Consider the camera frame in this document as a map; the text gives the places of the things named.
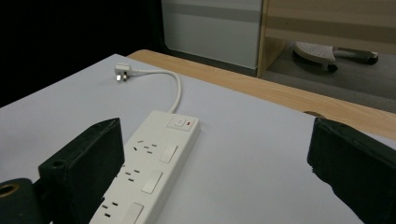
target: power strip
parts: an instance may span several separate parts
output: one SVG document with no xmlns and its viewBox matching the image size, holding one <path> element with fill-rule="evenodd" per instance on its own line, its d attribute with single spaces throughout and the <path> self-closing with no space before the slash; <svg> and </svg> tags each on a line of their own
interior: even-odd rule
<svg viewBox="0 0 396 224">
<path fill-rule="evenodd" d="M 125 144 L 125 163 L 90 223 L 155 223 L 200 131 L 197 118 L 153 110 Z"/>
</svg>

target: power plug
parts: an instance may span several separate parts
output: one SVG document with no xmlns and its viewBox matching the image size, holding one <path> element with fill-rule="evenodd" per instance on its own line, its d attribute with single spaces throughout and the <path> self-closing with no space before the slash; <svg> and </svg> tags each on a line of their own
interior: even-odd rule
<svg viewBox="0 0 396 224">
<path fill-rule="evenodd" d="M 155 223 L 200 131 L 197 118 L 152 111 L 90 223 Z"/>
<path fill-rule="evenodd" d="M 132 75 L 132 67 L 128 63 L 116 63 L 114 73 L 116 74 L 117 81 L 120 81 L 121 78 L 126 81 Z"/>
</svg>

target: white power strip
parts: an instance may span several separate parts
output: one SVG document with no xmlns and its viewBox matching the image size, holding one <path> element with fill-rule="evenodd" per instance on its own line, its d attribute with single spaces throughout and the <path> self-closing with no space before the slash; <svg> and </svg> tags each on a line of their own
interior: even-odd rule
<svg viewBox="0 0 396 224">
<path fill-rule="evenodd" d="M 152 111 L 90 223 L 155 223 L 200 131 L 197 118 Z"/>
</svg>

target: table surface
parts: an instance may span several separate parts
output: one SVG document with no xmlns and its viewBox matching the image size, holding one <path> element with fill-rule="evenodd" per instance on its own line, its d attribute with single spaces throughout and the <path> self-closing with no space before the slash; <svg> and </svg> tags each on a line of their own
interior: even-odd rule
<svg viewBox="0 0 396 224">
<path fill-rule="evenodd" d="M 155 62 L 112 55 L 0 108 L 0 182 L 36 181 L 39 164 L 105 119 L 120 118 L 126 143 L 149 112 L 169 109 L 177 84 L 164 74 L 117 82 L 115 63 L 140 70 L 172 64 L 175 69 L 168 70 L 181 74 L 183 89 L 177 113 L 198 118 L 201 133 L 157 223 L 361 224 L 306 161 L 315 117 L 188 74 L 213 76 L 219 83 L 232 80 L 234 88 L 246 91 L 257 83 L 270 89 L 272 83 L 145 50 L 132 57 L 139 55 L 140 61 Z M 287 90 L 277 97 L 288 100 Z M 298 105 L 295 97 L 291 102 Z M 396 141 L 374 137 L 396 148 Z"/>
<path fill-rule="evenodd" d="M 393 113 L 352 104 L 309 91 L 294 89 L 146 49 L 136 51 L 128 57 L 301 112 L 313 111 L 327 119 L 343 122 L 363 132 L 396 139 L 396 114 Z"/>
</svg>

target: white table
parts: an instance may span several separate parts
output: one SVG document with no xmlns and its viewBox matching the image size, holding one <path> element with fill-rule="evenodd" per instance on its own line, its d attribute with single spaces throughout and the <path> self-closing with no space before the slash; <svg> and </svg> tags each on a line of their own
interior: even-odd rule
<svg viewBox="0 0 396 224">
<path fill-rule="evenodd" d="M 115 80 L 114 64 L 155 67 L 112 55 L 0 108 L 0 182 L 36 181 L 37 167 L 96 122 L 120 118 L 124 143 L 153 109 L 167 111 L 168 75 Z M 158 223 L 361 223 L 306 162 L 314 117 L 180 76 L 178 114 L 202 132 Z M 396 142 L 372 135 L 390 147 Z"/>
</svg>

